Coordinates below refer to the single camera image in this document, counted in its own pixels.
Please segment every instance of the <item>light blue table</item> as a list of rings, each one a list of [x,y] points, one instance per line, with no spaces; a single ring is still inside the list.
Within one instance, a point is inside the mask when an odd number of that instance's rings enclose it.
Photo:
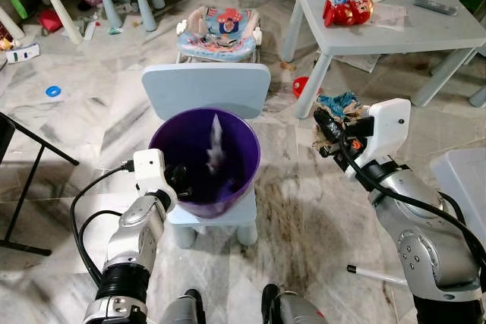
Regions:
[[[306,118],[312,102],[334,55],[367,55],[405,52],[435,51],[439,49],[473,49],[486,40],[486,31],[467,11],[459,0],[434,0],[455,6],[457,15],[451,17],[414,6],[413,0],[385,0],[384,4],[401,5],[407,8],[408,19],[405,30],[397,32],[387,28],[367,25],[353,27],[324,27],[322,13],[324,0],[297,0],[290,19],[289,29],[280,57],[291,61],[297,46],[301,20],[305,15],[314,38],[322,51],[309,81],[297,101],[295,116]],[[439,89],[467,59],[468,52],[459,52],[457,57],[436,70],[431,80],[413,97],[414,105],[427,105]]]

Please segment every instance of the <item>blue rag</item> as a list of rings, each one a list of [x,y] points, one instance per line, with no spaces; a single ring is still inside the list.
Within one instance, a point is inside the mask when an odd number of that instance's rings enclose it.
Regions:
[[[346,116],[343,109],[351,104],[353,100],[358,102],[358,97],[351,91],[346,91],[345,93],[334,97],[325,95],[319,95],[317,97],[317,102],[319,104],[328,107],[331,112],[339,118],[344,118]]]

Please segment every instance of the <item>white pen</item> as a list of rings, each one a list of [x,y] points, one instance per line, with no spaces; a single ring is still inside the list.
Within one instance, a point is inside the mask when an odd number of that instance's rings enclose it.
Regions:
[[[369,277],[369,278],[375,278],[377,280],[390,282],[392,284],[408,286],[407,280],[405,280],[404,278],[385,275],[383,273],[371,271],[369,269],[362,269],[361,267],[353,266],[353,265],[348,265],[347,270],[348,270],[348,272],[355,273],[356,275],[365,276],[365,277]]]

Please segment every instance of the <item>purple plastic bucket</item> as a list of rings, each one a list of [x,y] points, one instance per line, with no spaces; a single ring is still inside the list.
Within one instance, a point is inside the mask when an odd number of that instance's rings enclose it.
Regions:
[[[209,201],[207,190],[212,188],[213,180],[206,162],[214,115],[218,115],[222,127],[222,150],[226,156],[219,175],[231,179],[232,188],[221,187]],[[153,135],[149,148],[160,149],[166,165],[183,164],[188,168],[194,193],[191,201],[179,199],[178,204],[201,218],[215,218],[235,205],[251,186],[260,164],[260,144],[251,127],[222,109],[198,108],[173,116]]]

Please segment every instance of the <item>black stand leg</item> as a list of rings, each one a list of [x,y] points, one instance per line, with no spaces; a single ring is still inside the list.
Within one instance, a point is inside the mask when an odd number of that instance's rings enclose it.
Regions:
[[[1,116],[4,118],[7,118],[9,121],[11,121],[15,125],[15,129],[18,131],[22,132],[29,138],[32,138],[35,140],[37,143],[40,143],[40,150],[39,153],[37,153],[36,161],[33,163],[33,166],[30,170],[29,176],[27,177],[27,180],[25,181],[24,189],[22,190],[22,194],[20,199],[18,200],[17,206],[15,207],[14,214],[12,216],[12,219],[10,221],[10,225],[8,226],[7,233],[5,234],[5,238],[3,240],[0,240],[0,247],[4,248],[10,248],[12,250],[19,250],[22,252],[28,252],[28,253],[35,253],[39,254],[41,256],[49,256],[51,254],[51,250],[44,250],[42,248],[37,248],[37,247],[31,247],[31,246],[26,246],[24,244],[17,244],[10,242],[10,236],[12,234],[12,231],[14,230],[15,223],[17,222],[18,216],[21,213],[22,206],[25,201],[25,197],[27,196],[27,191],[29,190],[30,184],[32,183],[33,176],[36,173],[37,166],[39,165],[40,158],[44,152],[44,149],[50,149],[53,151],[55,154],[61,156],[63,159],[66,159],[73,165],[79,165],[79,161],[73,159],[72,157],[66,155],[64,152],[62,152],[60,149],[54,147],[51,143],[47,142],[43,138],[37,136],[36,134],[32,133],[22,125],[18,124],[16,121],[13,119],[10,119],[7,115],[0,113]]]

